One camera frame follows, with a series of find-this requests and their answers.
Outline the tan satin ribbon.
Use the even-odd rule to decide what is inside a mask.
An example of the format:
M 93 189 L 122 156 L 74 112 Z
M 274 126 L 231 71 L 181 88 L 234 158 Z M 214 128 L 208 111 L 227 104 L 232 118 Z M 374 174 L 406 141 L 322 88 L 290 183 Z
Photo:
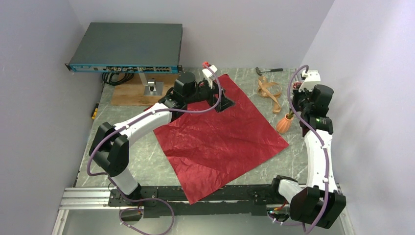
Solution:
M 277 92 L 272 93 L 271 92 L 272 88 L 276 88 Z M 274 102 L 272 113 L 278 114 L 281 111 L 281 105 L 278 101 L 278 98 L 282 94 L 282 87 L 278 83 L 269 82 L 265 76 L 260 76 L 258 78 L 257 93 L 260 97 L 270 98 Z

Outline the maroon paper bouquet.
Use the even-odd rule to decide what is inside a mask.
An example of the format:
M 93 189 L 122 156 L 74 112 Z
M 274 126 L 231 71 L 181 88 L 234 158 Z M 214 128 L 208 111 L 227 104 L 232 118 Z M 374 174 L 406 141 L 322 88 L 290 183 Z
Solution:
M 234 106 L 218 113 L 205 102 L 193 103 L 190 113 L 154 131 L 191 204 L 288 146 L 229 75 L 219 81 Z

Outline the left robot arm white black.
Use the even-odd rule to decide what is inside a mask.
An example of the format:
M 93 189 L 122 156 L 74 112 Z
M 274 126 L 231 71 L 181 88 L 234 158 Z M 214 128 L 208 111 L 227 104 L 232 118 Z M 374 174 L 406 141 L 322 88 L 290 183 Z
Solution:
M 95 162 L 103 169 L 127 205 L 137 204 L 142 199 L 141 185 L 128 169 L 130 147 L 146 134 L 189 113 L 189 104 L 204 101 L 209 105 L 208 111 L 222 112 L 235 105 L 225 96 L 218 80 L 197 82 L 193 73 L 181 72 L 166 95 L 145 112 L 115 125 L 102 123 L 93 139 L 88 163 Z

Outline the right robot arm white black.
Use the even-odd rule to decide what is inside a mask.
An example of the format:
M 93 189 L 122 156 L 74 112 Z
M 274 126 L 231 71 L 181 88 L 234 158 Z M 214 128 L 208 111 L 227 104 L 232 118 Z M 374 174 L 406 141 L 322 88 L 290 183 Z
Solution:
M 289 204 L 292 220 L 329 229 L 346 206 L 346 197 L 334 180 L 331 161 L 332 120 L 327 116 L 334 91 L 315 85 L 310 91 L 294 89 L 292 103 L 300 113 L 302 136 L 307 149 L 308 176 L 305 187 L 297 180 L 276 176 L 270 198 Z

